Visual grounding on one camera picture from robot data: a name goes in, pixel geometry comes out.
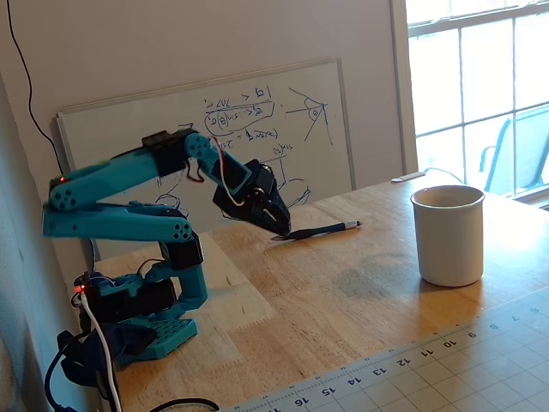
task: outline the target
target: window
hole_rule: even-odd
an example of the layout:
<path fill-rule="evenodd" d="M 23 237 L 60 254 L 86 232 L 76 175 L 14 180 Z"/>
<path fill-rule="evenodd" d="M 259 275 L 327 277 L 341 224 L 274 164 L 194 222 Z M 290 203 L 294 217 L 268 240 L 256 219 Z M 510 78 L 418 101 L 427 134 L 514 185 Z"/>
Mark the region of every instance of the window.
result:
<path fill-rule="evenodd" d="M 406 5 L 419 170 L 504 196 L 549 185 L 549 2 Z"/>

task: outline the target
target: white cable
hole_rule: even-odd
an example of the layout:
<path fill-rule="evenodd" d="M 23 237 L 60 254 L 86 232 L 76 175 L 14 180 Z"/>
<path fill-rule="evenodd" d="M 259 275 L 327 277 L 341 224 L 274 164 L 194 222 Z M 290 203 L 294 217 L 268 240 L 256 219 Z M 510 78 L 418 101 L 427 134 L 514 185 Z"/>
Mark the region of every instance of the white cable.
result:
<path fill-rule="evenodd" d="M 114 404 L 116 405 L 117 412 L 122 412 L 122 406 L 120 405 L 120 399 L 118 398 L 117 388 L 114 385 L 114 372 L 112 371 L 111 351 L 109 350 L 109 345 L 106 342 L 105 335 L 103 335 L 103 330 L 101 330 L 100 324 L 97 322 L 97 319 L 95 318 L 94 314 L 89 308 L 86 294 L 81 293 L 80 295 L 82 300 L 82 306 L 84 306 L 84 310 L 86 311 L 87 315 L 91 319 L 92 324 L 94 324 L 94 328 L 95 330 L 97 330 L 97 334 L 99 335 L 101 344 L 103 345 L 103 350 L 105 351 L 106 376 L 109 379 L 109 387 L 111 388 Z"/>
<path fill-rule="evenodd" d="M 221 151 L 221 146 L 220 146 L 220 143 L 218 142 L 217 138 L 215 136 L 212 136 L 212 139 L 214 139 L 214 142 L 215 142 L 215 148 L 217 149 L 217 153 L 218 155 L 220 156 L 220 170 L 221 170 L 221 182 L 223 183 L 223 187 L 225 187 L 225 191 L 226 191 L 226 194 L 229 196 L 229 198 L 231 199 L 231 202 L 234 203 L 235 206 L 244 206 L 244 201 L 243 202 L 237 202 L 234 197 L 232 197 L 232 194 L 231 192 L 229 191 L 229 188 L 228 186 L 226 185 L 226 182 L 225 182 L 225 168 L 224 168 L 224 160 L 223 160 L 223 152 Z"/>

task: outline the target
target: cutting mat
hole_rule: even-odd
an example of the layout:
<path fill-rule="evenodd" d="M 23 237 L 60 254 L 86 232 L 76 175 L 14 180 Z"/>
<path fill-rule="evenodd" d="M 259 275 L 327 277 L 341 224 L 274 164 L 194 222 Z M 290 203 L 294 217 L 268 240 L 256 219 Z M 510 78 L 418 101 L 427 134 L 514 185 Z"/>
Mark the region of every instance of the cutting mat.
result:
<path fill-rule="evenodd" d="M 549 411 L 549 289 L 224 410 Z"/>

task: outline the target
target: diagram drawing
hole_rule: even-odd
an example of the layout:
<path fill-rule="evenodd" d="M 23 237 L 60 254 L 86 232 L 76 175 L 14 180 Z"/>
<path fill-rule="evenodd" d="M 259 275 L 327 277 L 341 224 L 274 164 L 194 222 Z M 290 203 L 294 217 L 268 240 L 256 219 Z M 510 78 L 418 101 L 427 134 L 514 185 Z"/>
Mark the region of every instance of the diagram drawing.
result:
<path fill-rule="evenodd" d="M 284 171 L 284 158 L 286 155 L 275 157 L 268 161 L 262 161 L 271 169 L 276 170 L 277 176 L 282 176 L 282 181 L 277 181 L 278 191 L 284 199 L 284 203 L 288 208 L 295 206 L 296 204 L 306 204 L 309 200 L 311 190 L 309 185 L 301 178 L 288 179 L 286 172 Z"/>
<path fill-rule="evenodd" d="M 313 100 L 311 97 L 307 96 L 306 94 L 300 93 L 300 92 L 294 90 L 293 88 L 289 88 L 289 89 L 292 92 L 294 92 L 295 94 L 297 94 L 297 95 L 304 98 L 303 104 L 304 104 L 305 107 L 302 107 L 302 108 L 299 108 L 299 109 L 296 109 L 296 110 L 288 111 L 288 112 L 286 112 L 286 114 L 307 112 L 309 114 L 309 118 L 312 121 L 312 125 L 311 125 L 309 131 L 307 132 L 307 135 L 305 136 L 304 140 L 307 141 L 307 139 L 311 135 L 311 132 L 313 131 L 313 129 L 315 128 L 315 125 L 317 123 L 319 123 L 319 124 L 324 123 L 324 125 L 326 127 L 326 132 L 328 133 L 329 142 L 332 146 L 334 146 L 334 142 L 332 142 L 332 136 L 329 134 L 328 114 L 326 113 L 326 107 L 328 105 L 325 104 L 325 103 L 321 103 L 319 101 Z"/>

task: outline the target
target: whiteboard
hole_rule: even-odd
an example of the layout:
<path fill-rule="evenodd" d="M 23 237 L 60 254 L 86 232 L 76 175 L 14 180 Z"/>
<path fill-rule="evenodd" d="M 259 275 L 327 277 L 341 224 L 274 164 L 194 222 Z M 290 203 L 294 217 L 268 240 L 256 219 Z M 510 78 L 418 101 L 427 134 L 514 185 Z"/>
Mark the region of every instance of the whiteboard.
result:
<path fill-rule="evenodd" d="M 59 112 L 57 122 L 71 170 L 139 147 L 142 137 L 161 130 L 192 127 L 217 136 L 237 160 L 259 159 L 272 167 L 291 208 L 353 189 L 339 66 L 338 59 L 329 58 L 74 106 Z M 151 180 L 105 201 L 154 203 L 170 192 L 180 199 L 196 232 L 228 224 L 212 203 L 215 184 L 208 179 L 195 184 L 184 173 Z M 191 162 L 194 173 L 196 163 Z M 177 201 L 168 197 L 160 202 Z M 97 240 L 101 259 L 143 247 Z"/>

